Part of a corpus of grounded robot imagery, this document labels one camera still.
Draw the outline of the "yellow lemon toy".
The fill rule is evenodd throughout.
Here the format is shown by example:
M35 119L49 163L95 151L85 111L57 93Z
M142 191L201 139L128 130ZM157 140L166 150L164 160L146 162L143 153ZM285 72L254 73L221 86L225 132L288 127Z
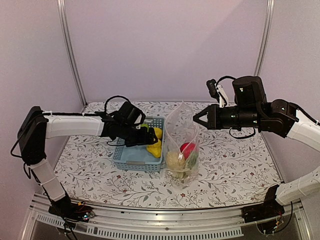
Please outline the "yellow lemon toy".
M146 150L155 158L160 158L162 155L162 141L158 139L155 144L147 145Z
M159 127L154 127L153 129L154 129L155 136L161 140L163 138L163 130Z

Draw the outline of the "yellow lemon toy top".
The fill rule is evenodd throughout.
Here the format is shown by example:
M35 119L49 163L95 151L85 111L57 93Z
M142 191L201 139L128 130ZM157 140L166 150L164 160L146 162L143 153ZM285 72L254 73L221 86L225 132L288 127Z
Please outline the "yellow lemon toy top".
M154 127L153 129L154 129L155 136L161 140L163 138L163 130L159 127Z

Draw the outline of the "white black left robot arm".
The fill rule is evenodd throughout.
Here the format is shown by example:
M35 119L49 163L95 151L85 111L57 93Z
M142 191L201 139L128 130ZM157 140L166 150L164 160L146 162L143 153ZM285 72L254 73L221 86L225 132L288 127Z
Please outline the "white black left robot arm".
M151 127L142 126L146 115L131 101L122 97L119 110L109 113L105 107L95 113L44 111L33 106L24 119L10 154L22 159L38 184L46 192L51 205L63 216L74 213L74 205L47 160L46 142L71 136L95 136L122 139L126 147L153 145L158 137ZM18 147L20 153L13 150Z

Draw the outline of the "red apple toy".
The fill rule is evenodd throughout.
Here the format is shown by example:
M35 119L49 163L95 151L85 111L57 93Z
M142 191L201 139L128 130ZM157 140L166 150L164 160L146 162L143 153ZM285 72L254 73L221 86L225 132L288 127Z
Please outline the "red apple toy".
M195 149L196 145L193 142L186 142L180 146L180 152L187 158Z

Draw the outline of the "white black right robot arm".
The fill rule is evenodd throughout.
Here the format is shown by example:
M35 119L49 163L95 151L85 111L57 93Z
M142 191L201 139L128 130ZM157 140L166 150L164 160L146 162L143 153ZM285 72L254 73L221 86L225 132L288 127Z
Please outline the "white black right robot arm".
M231 79L234 90L235 106L227 106L227 97L223 96L219 83ZM229 129L240 131L242 128L253 128L253 133L245 137L253 137L258 132L274 133L282 138L301 142L320 152L320 123L312 118L298 104L283 99L267 102L267 96L259 76L242 76L234 78L223 76L206 82L209 94L219 101L211 104L193 116L193 121L208 130ZM288 183L274 185L263 194L258 191L254 199L262 201L258 213L262 218L269 218L278 210L278 204L287 205L293 200L320 191L320 166L312 172Z

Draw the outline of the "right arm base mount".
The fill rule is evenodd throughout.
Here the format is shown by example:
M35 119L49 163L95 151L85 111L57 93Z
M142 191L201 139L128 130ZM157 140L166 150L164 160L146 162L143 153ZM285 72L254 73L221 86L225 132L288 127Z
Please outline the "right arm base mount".
M256 204L241 209L241 217L245 223L256 223L256 227L263 235L274 234L284 222L285 209L281 205Z

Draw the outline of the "white radish toy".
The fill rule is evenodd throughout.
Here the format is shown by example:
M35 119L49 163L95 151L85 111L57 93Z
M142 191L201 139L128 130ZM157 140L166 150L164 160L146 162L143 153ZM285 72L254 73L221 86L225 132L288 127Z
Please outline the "white radish toy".
M185 162L185 170L188 175L192 175L198 169L199 152L192 151Z

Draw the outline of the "pale yellow round toy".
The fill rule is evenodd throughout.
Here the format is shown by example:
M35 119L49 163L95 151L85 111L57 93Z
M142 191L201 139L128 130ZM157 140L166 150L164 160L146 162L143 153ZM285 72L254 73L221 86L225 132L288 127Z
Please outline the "pale yellow round toy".
M168 151L165 158L166 166L169 170L183 170L186 164L185 157L182 153Z

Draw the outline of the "blue plastic basket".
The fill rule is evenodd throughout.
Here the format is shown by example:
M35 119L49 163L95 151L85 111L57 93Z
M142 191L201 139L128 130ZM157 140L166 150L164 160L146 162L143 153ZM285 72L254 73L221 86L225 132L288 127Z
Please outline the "blue plastic basket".
M160 142L159 151L153 154L146 145L127 147L125 140L117 138L112 160L120 170L158 172L163 161L163 142Z

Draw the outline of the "clear zip top bag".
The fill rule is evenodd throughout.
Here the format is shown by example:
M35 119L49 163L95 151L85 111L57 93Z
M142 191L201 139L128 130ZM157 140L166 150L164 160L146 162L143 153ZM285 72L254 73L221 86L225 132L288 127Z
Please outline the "clear zip top bag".
M164 122L165 174L173 187L183 189L199 172L199 126L193 109L181 102Z

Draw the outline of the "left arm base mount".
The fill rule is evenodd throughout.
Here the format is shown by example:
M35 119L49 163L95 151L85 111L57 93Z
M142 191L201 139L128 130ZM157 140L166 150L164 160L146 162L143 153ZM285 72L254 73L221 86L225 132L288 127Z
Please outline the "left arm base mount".
M88 222L95 216L93 208L86 205L85 201L73 203L68 199L53 201L48 212L72 222Z

